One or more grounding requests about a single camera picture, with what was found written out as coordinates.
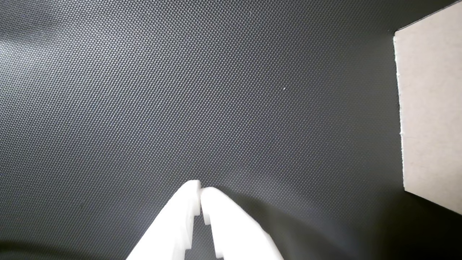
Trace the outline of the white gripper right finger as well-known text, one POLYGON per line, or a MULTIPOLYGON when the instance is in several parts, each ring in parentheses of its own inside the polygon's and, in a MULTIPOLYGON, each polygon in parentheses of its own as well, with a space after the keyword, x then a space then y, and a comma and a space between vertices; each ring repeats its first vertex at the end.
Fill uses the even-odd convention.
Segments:
POLYGON ((201 189, 204 224, 210 225, 216 258, 224 260, 282 260, 271 236, 217 188, 201 189))

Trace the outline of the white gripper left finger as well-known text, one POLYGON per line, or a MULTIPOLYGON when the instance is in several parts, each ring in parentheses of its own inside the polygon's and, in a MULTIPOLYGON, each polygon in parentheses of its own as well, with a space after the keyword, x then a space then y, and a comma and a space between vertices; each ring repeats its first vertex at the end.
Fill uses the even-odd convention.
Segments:
POLYGON ((159 212, 128 260, 183 260, 192 247, 194 218, 201 212, 201 183, 183 184, 159 212))

